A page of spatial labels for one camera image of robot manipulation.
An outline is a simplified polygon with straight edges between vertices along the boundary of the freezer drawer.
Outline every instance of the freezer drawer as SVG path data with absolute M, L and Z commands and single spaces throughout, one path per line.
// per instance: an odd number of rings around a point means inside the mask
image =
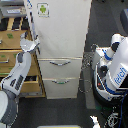
M 79 77 L 82 58 L 38 60 L 42 78 L 69 78 Z
M 79 79 L 43 80 L 47 99 L 77 98 Z

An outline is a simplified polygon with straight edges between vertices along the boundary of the white panel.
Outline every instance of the white panel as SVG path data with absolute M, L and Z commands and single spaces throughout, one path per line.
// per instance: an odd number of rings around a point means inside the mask
M 79 79 L 65 79 L 56 81 L 68 82 L 65 84 L 58 84 L 52 82 L 52 80 L 44 80 L 43 82 L 47 99 L 77 98 Z
M 6 127 L 6 124 L 0 123 L 0 128 L 9 128 L 9 127 Z
M 41 40 L 38 58 L 83 56 L 91 0 L 31 0 L 31 3 Z M 48 4 L 48 18 L 38 15 L 38 3 Z
M 39 61 L 43 79 L 80 77 L 81 65 L 82 59 Z

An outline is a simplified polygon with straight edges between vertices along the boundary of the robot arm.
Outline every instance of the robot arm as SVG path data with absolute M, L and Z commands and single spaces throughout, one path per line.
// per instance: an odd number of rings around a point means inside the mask
M 21 35 L 21 48 L 23 52 L 16 56 L 16 64 L 9 75 L 1 81 L 0 91 L 0 128 L 11 127 L 18 113 L 17 96 L 20 94 L 23 82 L 31 66 L 31 54 L 39 45 L 39 39 L 28 41 L 26 33 Z
M 104 52 L 104 56 L 101 57 L 100 59 L 100 67 L 102 70 L 108 68 L 111 64 L 111 60 L 119 46 L 119 44 L 121 43 L 121 41 L 124 39 L 125 37 L 121 36 L 120 34 L 114 34 L 112 36 L 111 39 L 111 46 L 107 49 L 107 50 L 103 50 Z

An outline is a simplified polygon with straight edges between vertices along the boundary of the wooden cabinet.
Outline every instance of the wooden cabinet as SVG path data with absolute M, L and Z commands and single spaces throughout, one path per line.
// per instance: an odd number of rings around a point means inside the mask
M 15 66 L 16 55 L 22 52 L 20 47 L 20 35 L 26 32 L 26 30 L 21 30 L 21 23 L 19 30 L 11 30 L 13 22 L 14 18 L 9 18 L 7 30 L 0 31 L 0 81 L 10 73 Z M 30 32 L 29 30 L 27 31 L 29 33 L 27 39 L 31 40 Z M 32 54 L 31 57 L 31 67 L 22 86 L 20 97 L 45 97 L 36 54 Z

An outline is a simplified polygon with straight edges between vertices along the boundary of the label on refrigerator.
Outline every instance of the label on refrigerator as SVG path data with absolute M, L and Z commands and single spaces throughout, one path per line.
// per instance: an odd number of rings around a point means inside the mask
M 39 17 L 49 17 L 49 5 L 47 3 L 37 4 Z

